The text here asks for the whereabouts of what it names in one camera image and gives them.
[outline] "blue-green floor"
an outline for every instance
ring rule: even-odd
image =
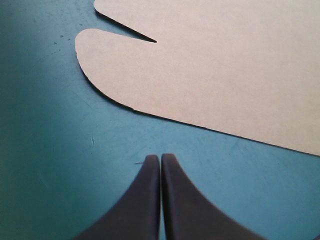
[[[72,238],[123,194],[134,163],[162,153],[175,153],[209,200],[262,236],[320,234],[319,157],[135,113],[90,85],[75,36],[130,35],[93,0],[2,0],[0,22],[1,240]]]

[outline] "paper cutout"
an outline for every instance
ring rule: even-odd
[[[75,39],[106,96],[137,111],[320,155],[320,1],[96,0],[157,41]]]

